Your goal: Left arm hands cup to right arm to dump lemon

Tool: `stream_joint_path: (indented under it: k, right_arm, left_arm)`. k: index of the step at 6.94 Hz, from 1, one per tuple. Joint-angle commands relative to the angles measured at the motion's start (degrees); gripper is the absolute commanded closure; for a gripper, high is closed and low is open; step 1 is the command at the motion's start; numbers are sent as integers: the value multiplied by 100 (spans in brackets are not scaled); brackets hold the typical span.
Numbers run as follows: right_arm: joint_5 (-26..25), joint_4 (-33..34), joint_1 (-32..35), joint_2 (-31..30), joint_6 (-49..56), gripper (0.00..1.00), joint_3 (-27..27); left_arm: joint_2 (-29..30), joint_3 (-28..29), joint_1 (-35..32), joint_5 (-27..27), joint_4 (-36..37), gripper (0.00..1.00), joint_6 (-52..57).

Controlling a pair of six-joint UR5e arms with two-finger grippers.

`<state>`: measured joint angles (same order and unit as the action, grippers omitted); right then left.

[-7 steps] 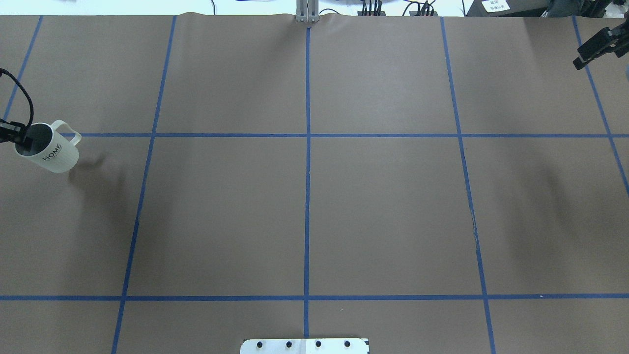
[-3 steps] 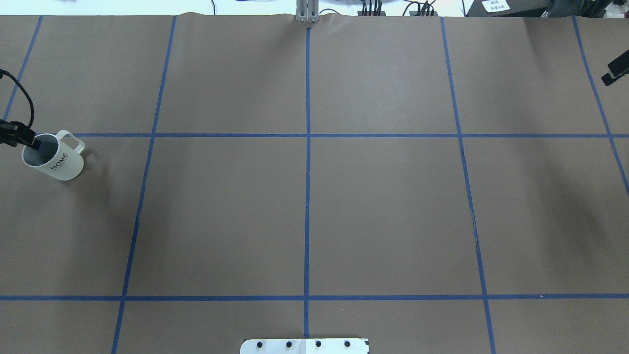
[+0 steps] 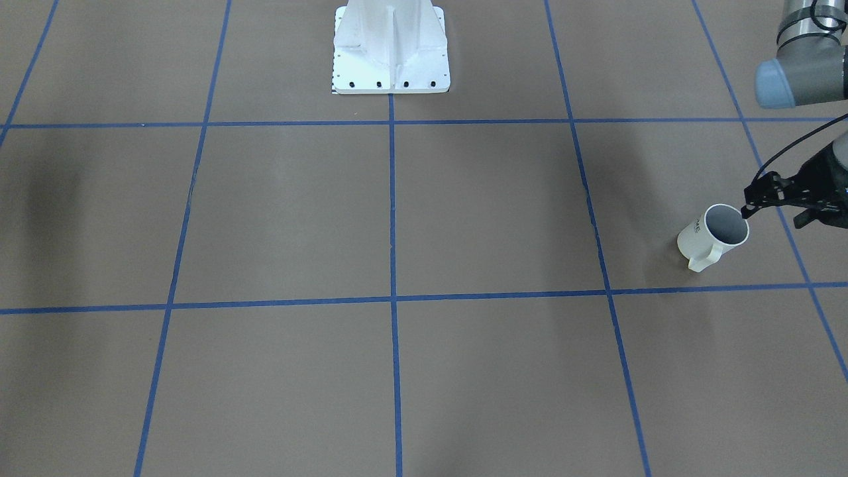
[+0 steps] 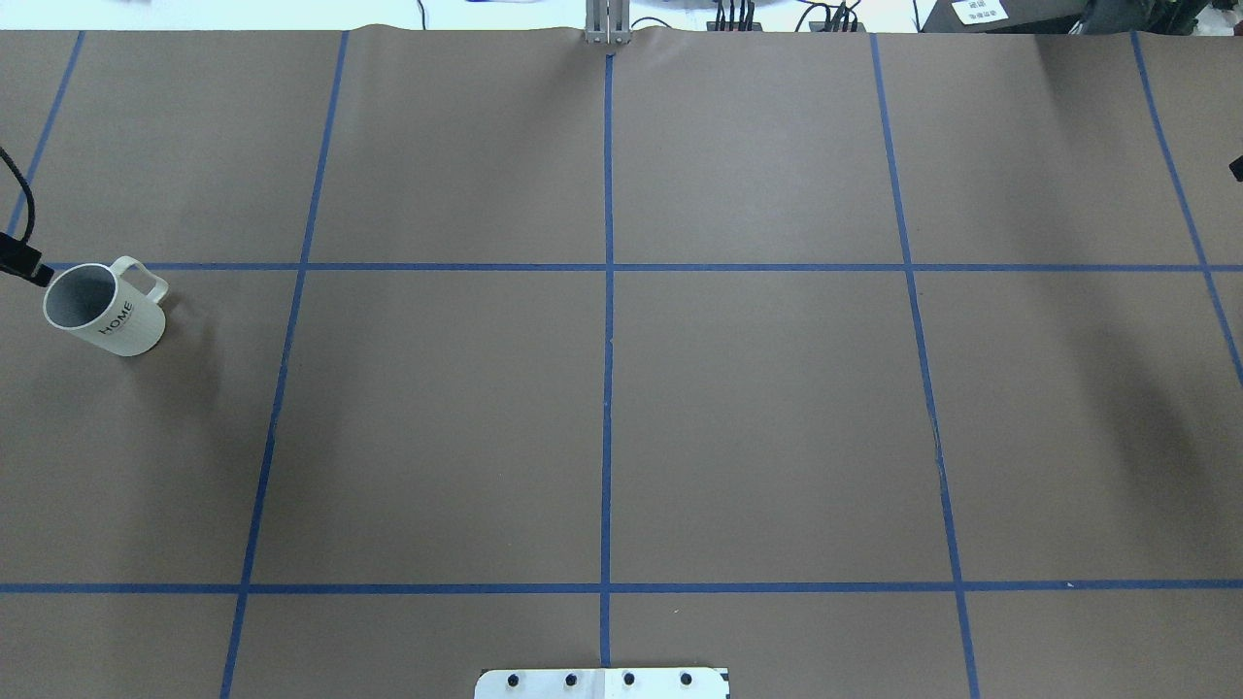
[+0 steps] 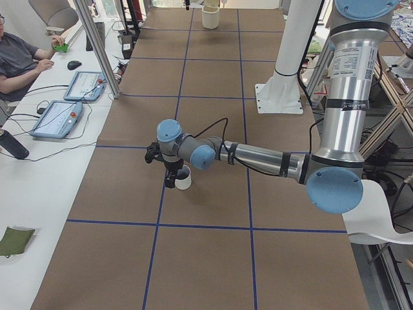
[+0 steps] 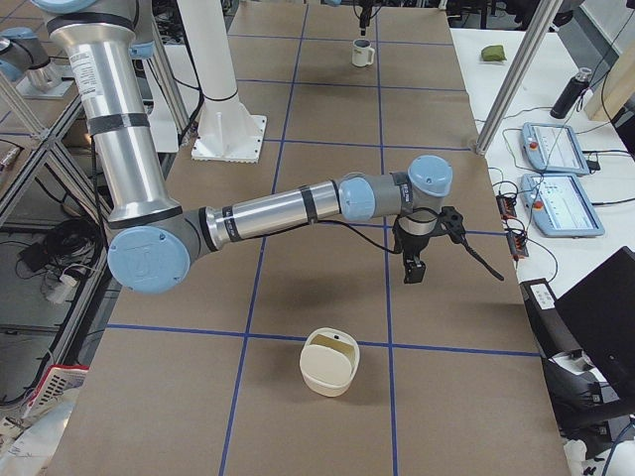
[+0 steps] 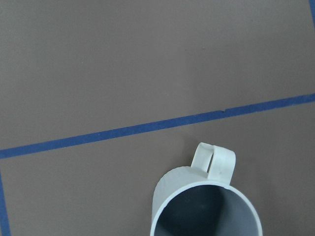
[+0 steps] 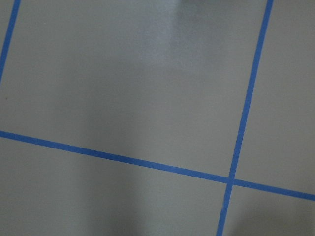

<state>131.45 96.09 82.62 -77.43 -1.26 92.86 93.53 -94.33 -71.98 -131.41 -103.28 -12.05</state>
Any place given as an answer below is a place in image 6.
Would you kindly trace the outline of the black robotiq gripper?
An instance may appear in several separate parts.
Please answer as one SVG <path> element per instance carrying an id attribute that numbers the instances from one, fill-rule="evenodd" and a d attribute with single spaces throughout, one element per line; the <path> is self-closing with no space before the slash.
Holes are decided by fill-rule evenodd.
<path id="1" fill-rule="evenodd" d="M 379 0 L 354 0 L 353 12 L 359 20 L 360 35 L 365 36 L 368 23 L 380 9 Z"/>

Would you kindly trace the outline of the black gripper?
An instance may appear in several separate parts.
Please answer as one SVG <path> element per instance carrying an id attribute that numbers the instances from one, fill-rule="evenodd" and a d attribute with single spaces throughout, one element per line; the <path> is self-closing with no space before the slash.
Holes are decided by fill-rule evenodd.
<path id="1" fill-rule="evenodd" d="M 426 264 L 421 259 L 428 246 L 438 221 L 419 221 L 411 217 L 397 218 L 393 224 L 394 251 L 402 256 L 407 285 L 420 284 L 426 273 Z"/>

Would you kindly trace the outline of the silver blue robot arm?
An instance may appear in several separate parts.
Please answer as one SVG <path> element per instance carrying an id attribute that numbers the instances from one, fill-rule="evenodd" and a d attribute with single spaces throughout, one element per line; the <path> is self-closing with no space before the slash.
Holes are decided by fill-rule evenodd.
<path id="1" fill-rule="evenodd" d="M 123 287 L 159 294 L 181 283 L 199 258 L 229 243 L 316 223 L 352 226 L 394 216 L 395 252 L 407 283 L 425 273 L 421 252 L 449 209 L 453 171 L 437 156 L 403 172 L 351 173 L 290 191 L 185 211 L 168 192 L 132 60 L 157 49 L 148 1 L 42 1 L 50 38 L 66 53 L 113 201 L 107 263 Z"/>
<path id="2" fill-rule="evenodd" d="M 74 68 L 85 107 L 139 112 L 141 96 L 124 50 L 131 58 L 150 58 L 154 51 L 150 23 L 153 1 L 33 1 L 59 34 L 61 48 Z M 1 71 L 20 79 L 40 71 L 51 59 L 30 29 L 1 32 Z"/>

